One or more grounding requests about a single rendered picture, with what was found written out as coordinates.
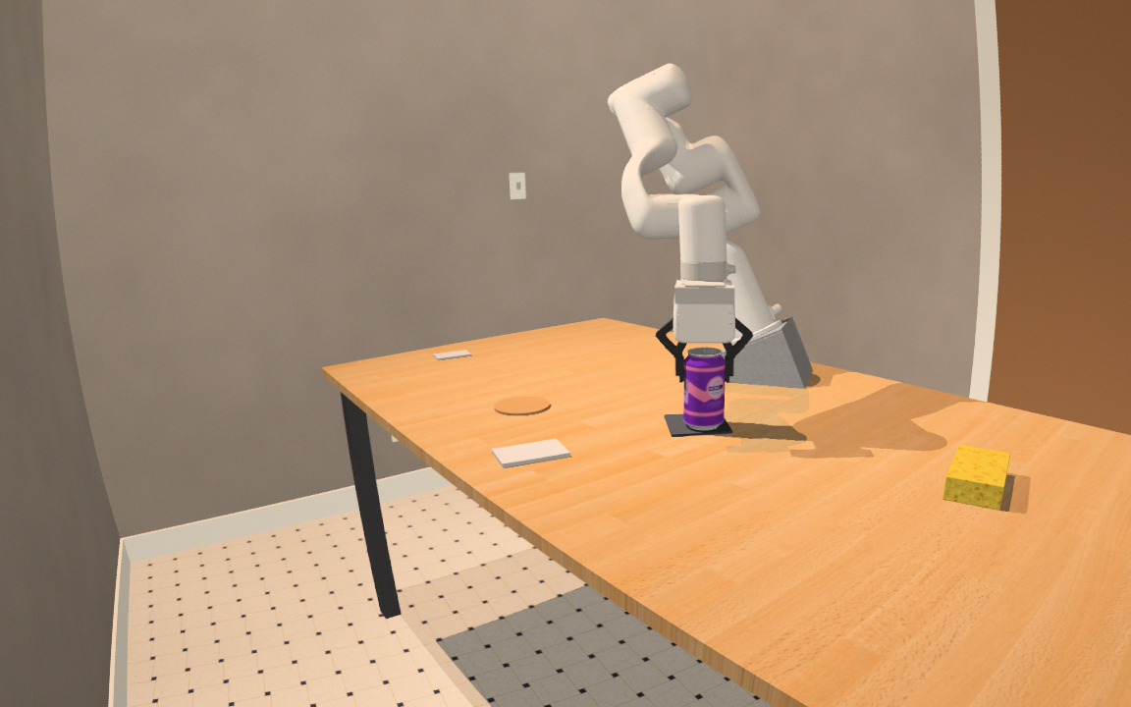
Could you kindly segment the dark grey square slate coaster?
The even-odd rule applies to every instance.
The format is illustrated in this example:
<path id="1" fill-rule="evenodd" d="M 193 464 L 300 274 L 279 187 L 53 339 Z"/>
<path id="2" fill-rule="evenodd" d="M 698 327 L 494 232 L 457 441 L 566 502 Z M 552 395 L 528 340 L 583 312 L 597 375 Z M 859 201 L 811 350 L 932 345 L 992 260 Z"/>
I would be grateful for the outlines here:
<path id="1" fill-rule="evenodd" d="M 727 421 L 724 421 L 719 428 L 711 430 L 696 430 L 688 428 L 685 422 L 683 422 L 683 413 L 664 413 L 664 419 L 666 421 L 666 425 L 670 428 L 672 437 L 697 437 L 732 433 Z"/>

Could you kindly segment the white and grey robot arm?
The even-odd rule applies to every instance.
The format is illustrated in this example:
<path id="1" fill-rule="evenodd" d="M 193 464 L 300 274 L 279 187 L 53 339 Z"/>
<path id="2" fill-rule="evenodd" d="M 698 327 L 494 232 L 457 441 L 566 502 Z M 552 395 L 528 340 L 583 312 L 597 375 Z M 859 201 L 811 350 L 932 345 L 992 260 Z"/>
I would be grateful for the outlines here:
<path id="1" fill-rule="evenodd" d="M 622 201 L 637 236 L 679 239 L 679 278 L 685 285 L 674 286 L 674 304 L 734 304 L 735 317 L 757 339 L 780 327 L 774 314 L 782 307 L 767 305 L 748 256 L 727 234 L 758 219 L 760 207 L 720 136 L 688 143 L 682 127 L 668 118 L 690 106 L 684 75 L 666 64 L 608 97 L 632 155 L 622 176 Z M 657 169 L 676 195 L 647 193 L 642 178 Z M 727 186 L 687 196 L 717 181 Z M 724 285 L 726 278 L 732 286 Z"/>

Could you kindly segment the purple drink can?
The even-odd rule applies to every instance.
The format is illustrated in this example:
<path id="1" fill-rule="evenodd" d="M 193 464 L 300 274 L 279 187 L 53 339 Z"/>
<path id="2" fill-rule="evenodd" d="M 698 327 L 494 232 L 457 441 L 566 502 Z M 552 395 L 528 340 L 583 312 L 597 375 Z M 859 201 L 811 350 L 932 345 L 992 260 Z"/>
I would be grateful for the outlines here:
<path id="1" fill-rule="evenodd" d="M 683 421 L 696 430 L 719 428 L 726 415 L 726 359 L 717 348 L 687 352 Z"/>

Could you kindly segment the yellow sponge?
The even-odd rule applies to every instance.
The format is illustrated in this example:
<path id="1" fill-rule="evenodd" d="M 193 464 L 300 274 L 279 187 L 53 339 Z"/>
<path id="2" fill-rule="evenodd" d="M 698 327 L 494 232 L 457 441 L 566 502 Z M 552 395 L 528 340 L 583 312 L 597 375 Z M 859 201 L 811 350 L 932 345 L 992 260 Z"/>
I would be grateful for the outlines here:
<path id="1" fill-rule="evenodd" d="M 959 446 L 946 475 L 942 499 L 1000 510 L 1010 452 Z"/>

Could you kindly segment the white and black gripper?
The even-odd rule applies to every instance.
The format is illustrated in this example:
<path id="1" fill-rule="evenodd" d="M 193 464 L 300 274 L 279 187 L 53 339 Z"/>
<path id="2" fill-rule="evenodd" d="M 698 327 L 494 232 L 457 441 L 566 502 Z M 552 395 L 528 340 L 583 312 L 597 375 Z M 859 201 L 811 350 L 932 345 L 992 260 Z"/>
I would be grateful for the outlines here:
<path id="1" fill-rule="evenodd" d="M 666 337 L 673 328 L 675 345 Z M 731 344 L 735 337 L 735 328 L 742 334 L 740 340 Z M 676 376 L 679 382 L 685 377 L 685 356 L 682 351 L 687 344 L 723 344 L 726 348 L 726 382 L 734 376 L 734 357 L 745 348 L 753 334 L 745 325 L 735 318 L 734 304 L 673 304 L 673 318 L 656 331 L 656 339 L 663 342 L 664 348 L 676 357 Z M 677 347 L 676 347 L 677 346 Z"/>

